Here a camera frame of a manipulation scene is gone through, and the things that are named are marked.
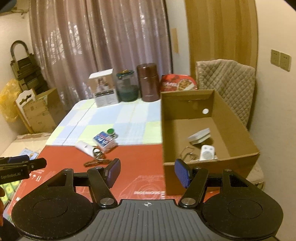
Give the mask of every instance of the keys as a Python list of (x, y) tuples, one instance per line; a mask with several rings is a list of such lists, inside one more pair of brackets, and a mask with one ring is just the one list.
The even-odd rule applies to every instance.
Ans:
[(112, 162), (110, 159), (106, 159), (105, 154), (102, 151), (94, 152), (95, 159), (84, 163), (84, 167), (95, 167), (98, 165), (105, 165)]

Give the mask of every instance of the quilted cushion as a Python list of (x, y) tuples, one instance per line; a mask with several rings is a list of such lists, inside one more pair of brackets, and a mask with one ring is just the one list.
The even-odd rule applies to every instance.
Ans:
[(215, 89), (246, 126), (255, 88), (255, 69), (234, 60), (196, 62), (199, 89)]

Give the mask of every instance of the open cardboard box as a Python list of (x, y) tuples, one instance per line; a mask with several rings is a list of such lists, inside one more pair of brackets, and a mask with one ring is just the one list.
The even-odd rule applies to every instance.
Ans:
[(186, 147), (194, 147), (198, 157), (201, 145), (192, 146), (188, 137), (210, 128), (211, 138), (204, 144), (215, 147), (216, 160), (185, 162), (190, 167), (204, 167), (211, 173), (232, 169), (247, 177), (259, 157), (259, 150), (249, 132), (214, 90), (176, 91), (161, 94), (163, 167), (167, 195), (185, 192), (175, 175), (174, 162)]
[(23, 107), (28, 122), (35, 133), (52, 133), (66, 116), (56, 88), (37, 95)]

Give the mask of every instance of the red snack bag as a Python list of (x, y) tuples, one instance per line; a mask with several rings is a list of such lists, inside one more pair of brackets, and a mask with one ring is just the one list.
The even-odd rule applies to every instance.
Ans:
[(160, 91), (197, 90), (196, 81), (188, 75), (167, 74), (161, 78)]

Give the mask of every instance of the table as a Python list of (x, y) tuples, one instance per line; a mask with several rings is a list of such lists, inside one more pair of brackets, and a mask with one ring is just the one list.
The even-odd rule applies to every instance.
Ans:
[[(75, 147), (46, 146), (39, 157), (47, 160), (47, 167), (31, 173), (30, 179), (22, 181), (17, 190), (8, 214), (14, 204), (38, 187), (40, 184), (57, 174), (64, 168), (73, 168), (75, 172), (85, 172), (88, 168), (83, 163), (92, 158)], [(175, 199), (181, 196), (167, 196), (162, 165), (162, 145), (118, 146), (107, 154), (110, 159), (121, 160), (121, 173), (111, 191), (117, 201), (121, 199)], [(78, 187), (77, 192), (90, 198), (87, 187)], [(207, 193), (206, 199), (218, 191)]]
[(46, 145), (75, 146), (83, 141), (95, 146), (93, 138), (113, 128), (119, 145), (161, 144), (160, 100), (120, 102), (96, 107), (94, 99), (79, 101), (57, 126)]

